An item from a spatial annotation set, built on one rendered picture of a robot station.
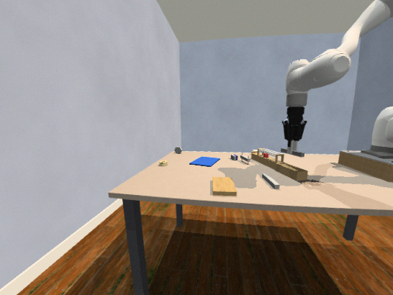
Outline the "blue flat rectangular pad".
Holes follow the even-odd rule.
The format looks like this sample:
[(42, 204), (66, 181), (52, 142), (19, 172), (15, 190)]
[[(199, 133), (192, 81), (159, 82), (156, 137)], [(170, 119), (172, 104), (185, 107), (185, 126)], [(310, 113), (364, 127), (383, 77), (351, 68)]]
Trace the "blue flat rectangular pad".
[(190, 165), (201, 165), (201, 166), (207, 166), (211, 167), (214, 165), (220, 158), (210, 158), (210, 157), (200, 157), (192, 162), (190, 162)]

